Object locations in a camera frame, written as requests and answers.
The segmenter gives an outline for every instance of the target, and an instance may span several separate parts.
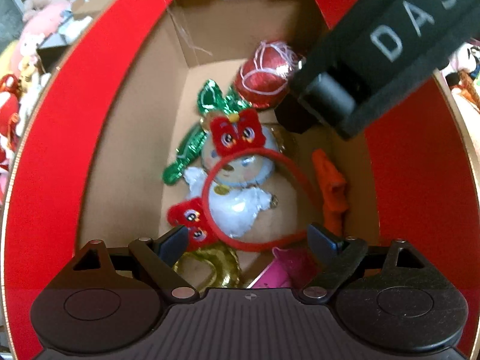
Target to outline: ribbed black surface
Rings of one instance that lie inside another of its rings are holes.
[[[289,289],[212,289],[195,304],[173,306],[160,327],[118,352],[37,360],[460,360],[450,349],[423,357],[377,352],[354,340],[325,306],[304,305]]]

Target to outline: floor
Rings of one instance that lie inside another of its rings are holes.
[[[12,0],[0,0],[0,52],[20,37],[22,13]]]

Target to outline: pink package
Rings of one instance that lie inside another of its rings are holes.
[[[318,273],[318,267],[305,248],[272,249],[275,259],[248,288],[302,288]]]

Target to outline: yellow plush toy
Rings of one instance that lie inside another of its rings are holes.
[[[0,77],[3,77],[5,74],[11,73],[10,60],[17,43],[18,40],[14,40],[7,46],[5,50],[3,50],[2,54],[0,54]]]

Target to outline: yellow pom-pom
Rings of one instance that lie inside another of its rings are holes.
[[[229,114],[229,122],[237,123],[240,120],[239,114]]]

